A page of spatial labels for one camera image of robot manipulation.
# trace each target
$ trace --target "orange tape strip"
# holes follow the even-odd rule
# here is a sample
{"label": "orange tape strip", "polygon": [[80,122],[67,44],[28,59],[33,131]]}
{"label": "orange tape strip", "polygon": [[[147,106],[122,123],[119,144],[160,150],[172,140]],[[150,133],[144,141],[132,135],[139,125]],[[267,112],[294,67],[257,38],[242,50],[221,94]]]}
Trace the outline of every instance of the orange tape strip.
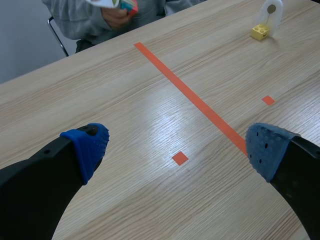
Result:
{"label": "orange tape strip", "polygon": [[181,166],[182,164],[184,164],[189,158],[184,155],[184,153],[182,151],[178,152],[176,155],[174,155],[172,157],[172,159],[176,162],[176,164],[178,164],[179,166]]}
{"label": "orange tape strip", "polygon": [[274,104],[276,101],[270,97],[270,96],[265,96],[264,98],[262,98],[262,101],[264,101],[266,104],[268,104],[269,106]]}
{"label": "orange tape strip", "polygon": [[215,111],[181,81],[163,62],[161,62],[141,42],[134,45],[149,61],[160,70],[220,131],[233,142],[246,156],[245,140],[230,127]]}

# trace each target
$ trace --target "metal chair leg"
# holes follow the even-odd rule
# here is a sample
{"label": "metal chair leg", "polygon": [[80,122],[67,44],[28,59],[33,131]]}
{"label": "metal chair leg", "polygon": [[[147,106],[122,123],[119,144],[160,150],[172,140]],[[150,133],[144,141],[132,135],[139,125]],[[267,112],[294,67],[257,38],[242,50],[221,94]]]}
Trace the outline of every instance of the metal chair leg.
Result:
{"label": "metal chair leg", "polygon": [[51,25],[51,21],[52,21],[52,20],[54,20],[54,17],[53,17],[53,16],[49,17],[49,19],[48,19],[48,21],[47,21],[47,23],[48,23],[48,25],[49,25],[49,28],[51,29],[51,32],[53,33],[55,39],[58,41],[60,47],[62,48],[62,50],[63,50],[63,52],[64,52],[64,54],[65,54],[65,56],[66,56],[66,57],[69,57],[69,54],[68,54],[67,50],[65,49],[65,46],[63,45],[63,43],[61,42],[60,38],[58,37],[56,31],[54,30],[54,28],[53,28],[52,25]]}

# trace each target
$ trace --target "yellow lego brick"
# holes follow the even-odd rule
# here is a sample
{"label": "yellow lego brick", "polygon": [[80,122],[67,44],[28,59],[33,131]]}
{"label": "yellow lego brick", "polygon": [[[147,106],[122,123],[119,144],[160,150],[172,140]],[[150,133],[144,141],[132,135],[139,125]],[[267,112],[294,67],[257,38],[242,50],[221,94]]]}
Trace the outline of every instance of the yellow lego brick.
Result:
{"label": "yellow lego brick", "polygon": [[254,39],[257,39],[261,41],[262,39],[265,39],[269,35],[270,27],[259,24],[252,28],[250,36]]}

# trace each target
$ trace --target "gray sweatshirt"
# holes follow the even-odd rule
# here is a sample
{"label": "gray sweatshirt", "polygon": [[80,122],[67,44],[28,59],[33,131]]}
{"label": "gray sweatshirt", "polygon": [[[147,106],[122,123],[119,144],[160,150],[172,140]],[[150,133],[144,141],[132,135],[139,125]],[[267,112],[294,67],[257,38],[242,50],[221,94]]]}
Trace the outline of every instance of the gray sweatshirt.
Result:
{"label": "gray sweatshirt", "polygon": [[152,23],[206,0],[137,0],[138,13],[125,27],[112,30],[101,9],[86,0],[42,0],[62,34],[73,40],[85,39],[96,45]]}

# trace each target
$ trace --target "gray gripper pad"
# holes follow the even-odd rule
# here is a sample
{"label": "gray gripper pad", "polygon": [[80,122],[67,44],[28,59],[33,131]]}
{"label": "gray gripper pad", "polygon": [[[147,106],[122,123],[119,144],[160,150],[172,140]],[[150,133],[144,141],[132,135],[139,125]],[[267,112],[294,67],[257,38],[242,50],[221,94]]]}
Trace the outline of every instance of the gray gripper pad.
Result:
{"label": "gray gripper pad", "polygon": [[291,139],[299,134],[278,126],[257,122],[245,136],[246,152],[253,168],[268,183],[273,179]]}

